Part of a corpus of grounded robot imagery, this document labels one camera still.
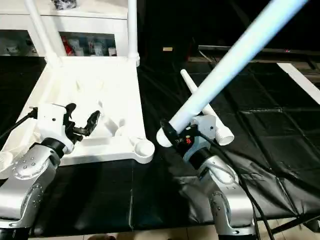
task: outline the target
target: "white cabinet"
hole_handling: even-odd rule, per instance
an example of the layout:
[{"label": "white cabinet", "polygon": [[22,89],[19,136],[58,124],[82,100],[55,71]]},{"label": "white cabinet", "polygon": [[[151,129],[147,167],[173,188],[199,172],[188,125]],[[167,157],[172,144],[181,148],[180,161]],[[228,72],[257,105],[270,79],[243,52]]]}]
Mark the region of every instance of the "white cabinet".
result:
[{"label": "white cabinet", "polygon": [[[35,2],[58,55],[66,55],[60,32],[112,36],[117,56],[128,55],[127,0],[77,0],[77,7],[68,10],[56,10],[50,0]],[[45,55],[23,0],[0,0],[0,30],[28,31],[38,55]]]}]

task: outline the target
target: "floor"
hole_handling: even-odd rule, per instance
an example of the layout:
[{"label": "floor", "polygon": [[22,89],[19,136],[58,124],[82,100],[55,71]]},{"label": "floor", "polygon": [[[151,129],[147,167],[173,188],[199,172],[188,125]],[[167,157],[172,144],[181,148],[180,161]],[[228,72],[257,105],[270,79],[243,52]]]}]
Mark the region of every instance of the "floor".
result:
[{"label": "floor", "polygon": [[[291,221],[291,218],[270,220],[271,228]],[[263,222],[259,222],[260,236],[262,240],[268,240],[268,234]],[[214,225],[195,226],[188,228],[172,228],[161,230],[135,231],[110,233],[117,240],[218,240]],[[29,238],[30,240],[88,240],[92,235],[62,236],[49,238]],[[296,226],[289,230],[274,235],[275,240],[320,240],[320,233],[314,233],[304,225]]]}]

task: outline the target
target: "round white cap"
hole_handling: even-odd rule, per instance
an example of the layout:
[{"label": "round white cap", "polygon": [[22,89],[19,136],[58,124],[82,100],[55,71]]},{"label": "round white cap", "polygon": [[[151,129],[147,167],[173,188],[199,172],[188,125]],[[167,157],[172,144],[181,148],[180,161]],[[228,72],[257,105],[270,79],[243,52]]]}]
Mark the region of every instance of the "round white cap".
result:
[{"label": "round white cap", "polygon": [[140,164],[147,164],[149,163],[155,153],[155,145],[149,141],[148,139],[143,139],[138,141],[134,145],[134,152],[139,157],[136,158],[136,161]]},{"label": "round white cap", "polygon": [[160,128],[159,131],[156,133],[156,140],[162,147],[169,148],[172,146],[171,142],[166,137],[162,128]]},{"label": "round white cap", "polygon": [[215,130],[215,139],[220,146],[225,146],[230,144],[235,136],[227,126],[223,126]]}]

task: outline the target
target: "black tablecloth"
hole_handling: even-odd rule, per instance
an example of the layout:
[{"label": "black tablecloth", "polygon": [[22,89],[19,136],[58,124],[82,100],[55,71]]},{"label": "black tablecloth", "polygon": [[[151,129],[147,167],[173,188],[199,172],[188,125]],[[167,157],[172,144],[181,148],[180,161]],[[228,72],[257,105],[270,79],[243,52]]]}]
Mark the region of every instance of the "black tablecloth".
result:
[{"label": "black tablecloth", "polygon": [[[14,122],[31,91],[26,87],[17,96],[14,89],[21,90],[22,84],[17,79],[32,85],[44,66],[43,59],[32,60],[29,69],[34,68],[34,75],[28,78],[25,65],[31,64],[29,59],[20,60],[19,75],[8,72],[15,61],[0,58],[0,92],[5,96],[0,97],[5,106],[2,116],[8,116],[1,121],[1,131]],[[141,63],[138,68],[145,132],[156,147],[153,160],[148,164],[127,159],[59,167],[45,192],[34,235],[82,235],[213,222],[208,200],[197,188],[195,171],[173,149],[156,142],[160,119],[170,119],[190,95],[180,76],[181,68],[186,68],[197,84],[211,71],[208,63],[200,62]],[[7,95],[8,88],[14,93]],[[276,64],[254,63],[211,105],[235,135],[224,149],[269,219],[320,213],[320,107],[308,94]]]}]

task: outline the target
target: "white pipe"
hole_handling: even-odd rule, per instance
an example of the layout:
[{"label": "white pipe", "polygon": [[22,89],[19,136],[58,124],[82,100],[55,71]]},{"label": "white pipe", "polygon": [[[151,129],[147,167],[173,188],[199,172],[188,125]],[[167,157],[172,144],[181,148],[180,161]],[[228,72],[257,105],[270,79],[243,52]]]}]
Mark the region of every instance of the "white pipe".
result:
[{"label": "white pipe", "polygon": [[137,0],[128,0],[128,58],[136,61],[136,66],[140,65],[138,53],[138,30],[137,30]]},{"label": "white pipe", "polygon": [[46,32],[46,28],[41,20],[40,14],[37,10],[37,6],[34,2],[34,0],[24,0],[24,4],[29,11],[30,17],[32,19],[32,23],[34,25],[34,28],[41,40],[41,43],[45,50],[45,59],[47,63],[52,65],[53,67],[60,66],[60,58],[57,56],[56,52],[54,51],[54,48],[52,47],[52,43],[50,42],[50,39],[48,37],[48,34]]},{"label": "white pipe", "polygon": [[[185,69],[182,69],[180,73],[191,93],[193,94],[195,91],[197,91],[198,87],[194,83],[190,75],[187,73],[187,71]],[[204,115],[215,116],[215,139],[220,146],[228,145],[235,139],[234,134],[227,126],[223,124],[223,122],[220,120],[219,116],[216,114],[216,112],[213,110],[210,104],[207,104],[202,109],[202,113]]]},{"label": "white pipe", "polygon": [[320,89],[318,89],[308,78],[306,78],[298,69],[296,69],[291,63],[279,62],[277,63],[283,71],[302,88],[313,100],[320,105]]},{"label": "white pipe", "polygon": [[[280,31],[308,0],[272,0],[262,10],[228,53],[206,77],[169,123],[181,133],[202,109],[248,64],[250,60]],[[156,139],[164,147],[172,144],[164,131]]]}]

